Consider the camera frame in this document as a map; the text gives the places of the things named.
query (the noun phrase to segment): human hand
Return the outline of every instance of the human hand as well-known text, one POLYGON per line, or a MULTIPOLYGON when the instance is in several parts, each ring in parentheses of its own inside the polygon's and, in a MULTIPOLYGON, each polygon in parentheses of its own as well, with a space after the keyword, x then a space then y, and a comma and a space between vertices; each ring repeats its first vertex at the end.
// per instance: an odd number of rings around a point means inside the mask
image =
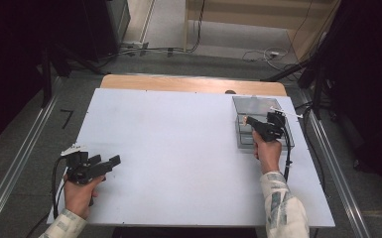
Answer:
POLYGON ((86 220, 89 215, 88 205, 91 201, 91 197, 98 197, 98 193, 95 192, 94 189, 104 178, 105 176, 97 177, 86 185, 80 185, 67 180, 67 175, 64 175, 65 208, 86 220))
POLYGON ((281 143, 277 140, 265 142, 255 130, 252 131, 254 141, 253 155, 261 162, 262 174, 279 171, 279 161, 281 155, 281 143))

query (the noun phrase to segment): transparent container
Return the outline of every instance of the transparent container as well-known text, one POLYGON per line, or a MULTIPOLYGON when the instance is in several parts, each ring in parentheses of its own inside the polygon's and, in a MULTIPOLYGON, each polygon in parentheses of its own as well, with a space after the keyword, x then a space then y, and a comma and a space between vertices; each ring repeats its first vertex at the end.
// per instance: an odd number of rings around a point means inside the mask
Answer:
MULTIPOLYGON (((234 106, 236 107, 237 117, 236 117, 236 135, 237 135, 237 147, 240 149, 252 149, 253 148, 253 137, 252 137, 252 126, 247 124, 244 126, 243 117, 250 116, 255 118, 260 122, 267 122, 268 112, 274 112, 270 109, 271 106, 277 109, 281 109, 280 104, 277 99, 274 98, 263 98, 263 97, 245 97, 245 96, 233 96, 234 106)), ((289 122, 287 117, 286 129, 289 133, 290 146, 294 147, 294 141, 292 133, 290 131, 289 122)), ((283 151, 287 151, 286 139, 283 134, 281 139, 278 139, 283 145, 283 151)))

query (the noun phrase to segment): person's left hand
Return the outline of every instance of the person's left hand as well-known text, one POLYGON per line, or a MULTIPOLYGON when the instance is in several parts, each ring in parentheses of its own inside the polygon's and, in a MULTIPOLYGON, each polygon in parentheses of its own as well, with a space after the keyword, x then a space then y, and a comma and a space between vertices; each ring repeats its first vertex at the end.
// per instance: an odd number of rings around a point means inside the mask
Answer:
POLYGON ((98 193, 95 192, 94 189, 104 178, 105 176, 97 177, 86 185, 79 185, 67 180, 67 175, 64 175, 65 208, 86 220, 89 215, 88 205, 91 201, 91 197, 98 197, 98 193))

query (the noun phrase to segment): patterned sleeve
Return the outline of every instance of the patterned sleeve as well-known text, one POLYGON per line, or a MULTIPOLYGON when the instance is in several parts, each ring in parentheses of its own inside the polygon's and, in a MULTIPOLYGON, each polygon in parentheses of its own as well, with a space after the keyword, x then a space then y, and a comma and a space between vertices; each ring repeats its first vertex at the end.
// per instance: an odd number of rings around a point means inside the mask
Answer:
POLYGON ((85 224, 84 219, 64 209, 40 238, 76 238, 85 224))
POLYGON ((279 172, 262 175, 261 187, 265 197, 268 237, 309 237, 305 208, 290 193, 283 175, 279 172))

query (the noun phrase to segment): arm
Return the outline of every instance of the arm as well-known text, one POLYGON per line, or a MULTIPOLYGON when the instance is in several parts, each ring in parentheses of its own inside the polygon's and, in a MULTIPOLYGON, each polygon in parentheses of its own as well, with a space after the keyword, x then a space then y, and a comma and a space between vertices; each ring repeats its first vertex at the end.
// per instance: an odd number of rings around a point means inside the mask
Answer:
POLYGON ((256 132, 254 156, 261 162, 261 187, 265 197, 267 234, 274 237, 309 237, 308 219, 302 203, 291 194, 280 173, 281 143, 265 142, 256 132))
POLYGON ((86 185, 67 180, 64 185, 65 209, 40 238, 76 238, 86 225, 91 197, 97 197, 94 189, 103 180, 104 177, 98 177, 86 185))

